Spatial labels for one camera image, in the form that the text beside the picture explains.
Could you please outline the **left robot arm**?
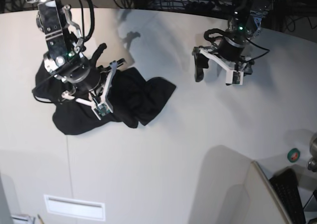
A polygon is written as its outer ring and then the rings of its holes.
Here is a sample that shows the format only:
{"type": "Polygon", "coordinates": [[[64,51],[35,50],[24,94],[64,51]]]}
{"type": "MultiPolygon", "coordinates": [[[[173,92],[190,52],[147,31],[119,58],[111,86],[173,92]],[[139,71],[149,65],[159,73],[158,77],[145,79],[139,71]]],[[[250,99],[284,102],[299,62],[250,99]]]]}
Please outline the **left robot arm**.
{"type": "Polygon", "coordinates": [[[212,28],[204,32],[210,46],[194,47],[195,81],[204,78],[204,69],[213,61],[225,70],[225,84],[242,85],[246,75],[253,73],[252,66],[259,56],[243,55],[247,44],[255,45],[252,39],[261,31],[262,19],[267,15],[271,0],[232,0],[225,5],[214,0],[216,6],[227,12],[227,29],[212,28]]]}

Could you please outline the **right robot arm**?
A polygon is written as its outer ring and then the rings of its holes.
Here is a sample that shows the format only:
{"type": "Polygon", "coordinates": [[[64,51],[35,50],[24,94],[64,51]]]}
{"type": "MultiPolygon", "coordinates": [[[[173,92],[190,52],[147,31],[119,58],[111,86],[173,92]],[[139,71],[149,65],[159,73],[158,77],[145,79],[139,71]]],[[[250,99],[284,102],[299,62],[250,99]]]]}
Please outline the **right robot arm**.
{"type": "Polygon", "coordinates": [[[151,83],[133,67],[131,54],[106,67],[97,65],[107,48],[105,43],[90,58],[85,56],[85,44],[93,39],[96,27],[92,0],[87,0],[91,23],[88,34],[84,25],[73,21],[70,5],[60,0],[27,1],[38,5],[37,27],[48,47],[36,75],[34,99],[54,104],[56,119],[106,123],[133,115],[137,97],[149,91],[151,83]]]}

